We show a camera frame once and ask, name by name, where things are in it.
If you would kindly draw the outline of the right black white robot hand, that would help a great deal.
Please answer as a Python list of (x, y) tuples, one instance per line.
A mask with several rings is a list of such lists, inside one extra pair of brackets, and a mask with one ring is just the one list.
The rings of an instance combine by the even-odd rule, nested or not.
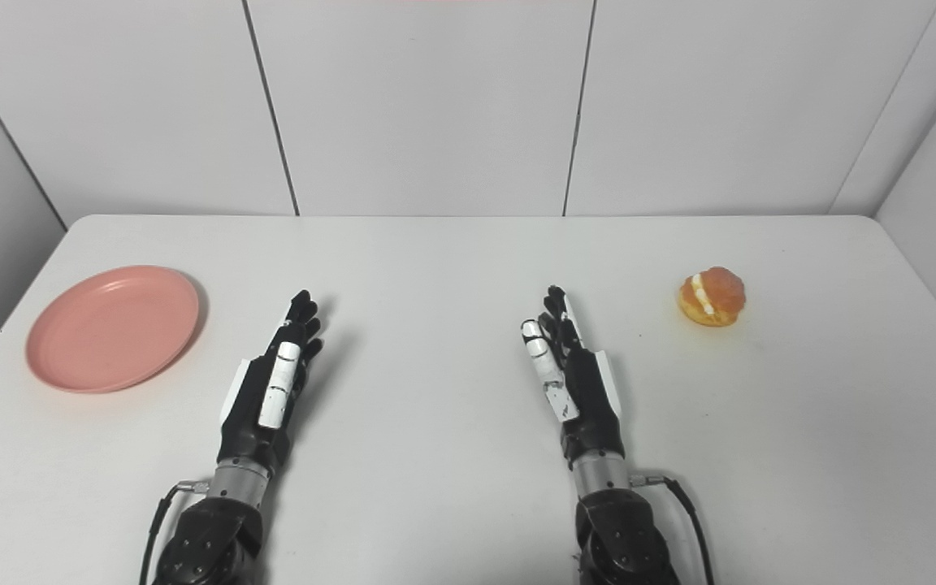
[(624, 456), (612, 377), (602, 373), (600, 353), (584, 344), (564, 289), (549, 286), (543, 304), (542, 314), (522, 322), (521, 337), (561, 424), (562, 456), (569, 466), (591, 452)]

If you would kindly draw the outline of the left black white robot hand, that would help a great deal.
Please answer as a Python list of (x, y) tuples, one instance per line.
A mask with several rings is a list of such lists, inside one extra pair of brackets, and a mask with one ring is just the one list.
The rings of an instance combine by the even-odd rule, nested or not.
[(294, 404), (323, 348), (317, 311), (311, 293), (302, 289), (263, 355), (250, 360), (220, 426), (218, 463), (252, 462), (268, 475), (282, 469), (293, 443)]

